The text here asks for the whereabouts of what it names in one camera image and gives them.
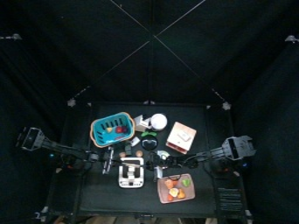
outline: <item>black table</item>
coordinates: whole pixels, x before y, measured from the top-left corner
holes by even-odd
[[[172,156],[181,155],[165,146],[165,140],[175,122],[197,131],[188,154],[219,148],[225,138],[234,136],[229,112],[221,106],[92,102],[89,105],[81,105],[69,110],[61,142],[76,147],[89,148],[93,151],[101,151],[89,140],[89,125],[93,120],[119,112],[127,112],[132,118],[140,115],[149,117],[156,113],[167,115],[168,125],[163,131],[157,132],[159,145],[156,149],[167,151]],[[133,154],[137,150],[141,150],[140,144],[132,148]],[[103,164],[95,163],[92,169],[83,174],[81,172],[63,171],[53,175],[48,199],[51,214],[133,215],[135,217],[176,216],[183,218],[220,217],[221,211],[217,203],[220,186],[217,186],[217,183],[227,188],[242,188],[240,178],[232,176],[213,178],[208,163],[201,163],[195,169],[187,167],[181,169],[169,168],[163,172],[164,176],[191,174],[195,185],[195,199],[163,204],[157,195],[152,171],[144,169],[144,186],[135,189],[119,187],[117,168],[111,168],[108,175],[103,175],[101,172]],[[242,207],[242,211],[238,211],[238,215],[242,216],[244,209],[246,206]]]

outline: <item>teal basket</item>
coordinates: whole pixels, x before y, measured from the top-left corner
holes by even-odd
[[[125,112],[97,119],[89,128],[89,138],[99,148],[125,141],[133,134],[135,121]]]

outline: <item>toy fruit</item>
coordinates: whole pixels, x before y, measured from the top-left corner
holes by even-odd
[[[167,179],[167,180],[164,181],[164,184],[165,184],[165,186],[167,186],[168,189],[172,189],[172,188],[173,188],[173,182],[172,182],[171,179]]]
[[[144,153],[139,150],[139,151],[135,153],[135,155],[140,158],[140,157],[144,155]]]
[[[119,156],[120,156],[121,158],[124,158],[124,157],[127,156],[127,154],[125,154],[124,152],[120,152],[120,153],[119,153]]]
[[[123,133],[127,133],[127,131],[128,131],[127,126],[123,126],[123,127],[121,127],[121,132],[123,132]]]
[[[112,131],[112,128],[107,128],[107,133],[109,133]]]
[[[184,186],[189,186],[191,185],[191,180],[187,178],[187,179],[184,179],[183,181],[181,181],[181,184],[184,185]]]
[[[177,193],[177,199],[184,199],[184,197],[185,197],[185,194],[184,194],[183,189],[180,188],[179,193]]]
[[[123,133],[123,128],[121,128],[121,126],[116,126],[116,133],[119,134],[119,133]]]
[[[173,180],[172,181],[172,186],[176,186],[177,185],[177,182],[179,182],[177,180]]]
[[[173,201],[173,196],[168,193],[168,197],[167,197],[168,201]]]
[[[169,194],[171,194],[173,197],[177,196],[177,193],[179,193],[179,189],[177,189],[177,188],[172,188],[172,189],[169,190]]]

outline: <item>black wall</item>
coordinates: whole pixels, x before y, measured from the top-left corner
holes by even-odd
[[[264,223],[298,223],[299,45],[290,44],[235,105],[235,131],[255,139],[248,202]]]
[[[3,1],[0,220],[43,209],[48,154],[15,148],[23,126],[59,141],[67,100],[232,104],[258,154],[246,178],[264,223],[298,221],[296,0]]]

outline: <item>plate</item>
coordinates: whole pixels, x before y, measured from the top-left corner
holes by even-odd
[[[179,178],[180,175],[173,175],[171,176],[172,179],[175,178]],[[164,181],[168,179],[167,178],[160,178],[157,180],[157,193],[159,193],[159,197],[160,197],[160,201],[163,204],[167,204],[167,203],[173,203],[173,202],[180,202],[180,201],[184,201],[184,200],[191,200],[195,198],[195,191],[193,191],[193,183],[192,183],[192,176],[191,174],[188,173],[184,173],[181,174],[181,177],[177,181],[177,184],[175,185],[175,188],[177,189],[183,189],[184,191],[184,194],[185,194],[185,197],[184,199],[177,199],[177,198],[172,198],[172,201],[168,200],[168,193],[169,193],[169,190],[164,184]],[[191,180],[191,184],[188,186],[184,186],[183,185],[183,180],[184,179],[189,179]]]

